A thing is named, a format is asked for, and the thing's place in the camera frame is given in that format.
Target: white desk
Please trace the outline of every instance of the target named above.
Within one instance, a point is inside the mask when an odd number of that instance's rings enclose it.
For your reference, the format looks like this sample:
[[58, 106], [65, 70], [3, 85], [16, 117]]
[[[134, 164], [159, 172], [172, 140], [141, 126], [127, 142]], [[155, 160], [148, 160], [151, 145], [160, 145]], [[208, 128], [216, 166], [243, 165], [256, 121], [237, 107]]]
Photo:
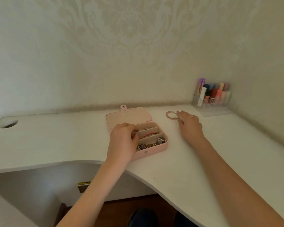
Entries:
[[[167, 133], [167, 150], [136, 160], [127, 172], [141, 180], [189, 219], [206, 227], [228, 226], [202, 166], [182, 140], [166, 111], [199, 116], [203, 131], [224, 160], [284, 218], [284, 148], [236, 115], [202, 117], [192, 106], [147, 108]], [[66, 162], [102, 163], [109, 133], [105, 115], [90, 111], [0, 119], [0, 172]]]

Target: clear plastic organizer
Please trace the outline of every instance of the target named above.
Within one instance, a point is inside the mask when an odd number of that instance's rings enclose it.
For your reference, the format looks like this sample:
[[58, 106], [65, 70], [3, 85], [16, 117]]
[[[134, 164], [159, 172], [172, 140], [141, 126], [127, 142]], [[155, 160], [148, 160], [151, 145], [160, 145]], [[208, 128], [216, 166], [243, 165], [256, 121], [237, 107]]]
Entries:
[[227, 104], [215, 102], [215, 99], [212, 98], [203, 99], [200, 106], [198, 106], [198, 102], [199, 95], [195, 92], [193, 97], [193, 107], [196, 108], [203, 117], [233, 114], [237, 109], [232, 99], [230, 99]]

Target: dark trousers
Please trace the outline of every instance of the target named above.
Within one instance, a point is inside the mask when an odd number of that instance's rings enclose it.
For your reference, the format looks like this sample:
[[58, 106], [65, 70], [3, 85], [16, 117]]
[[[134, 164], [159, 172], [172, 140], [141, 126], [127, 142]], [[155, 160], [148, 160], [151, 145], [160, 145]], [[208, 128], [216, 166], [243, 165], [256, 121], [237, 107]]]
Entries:
[[[128, 227], [160, 227], [158, 217], [154, 211], [148, 208], [137, 210], [131, 217]], [[198, 227], [181, 213], [177, 213], [174, 227]]]

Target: acrylic organizer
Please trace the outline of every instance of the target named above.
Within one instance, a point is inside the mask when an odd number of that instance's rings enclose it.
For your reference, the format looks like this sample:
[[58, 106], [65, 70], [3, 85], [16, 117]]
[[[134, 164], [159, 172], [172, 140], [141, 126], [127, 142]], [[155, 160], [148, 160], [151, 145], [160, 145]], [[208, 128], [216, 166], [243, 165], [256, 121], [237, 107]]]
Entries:
[[203, 99], [201, 102], [200, 100], [198, 93], [195, 92], [193, 107], [196, 108], [203, 117], [233, 114], [234, 103], [232, 100], [228, 103], [221, 103], [212, 98]]
[[117, 124], [124, 122], [134, 124], [139, 129], [138, 146], [132, 161], [164, 151], [167, 148], [167, 135], [156, 122], [152, 121], [151, 115], [142, 107], [127, 109], [126, 105], [121, 105], [120, 111], [106, 115], [106, 122], [109, 133]]

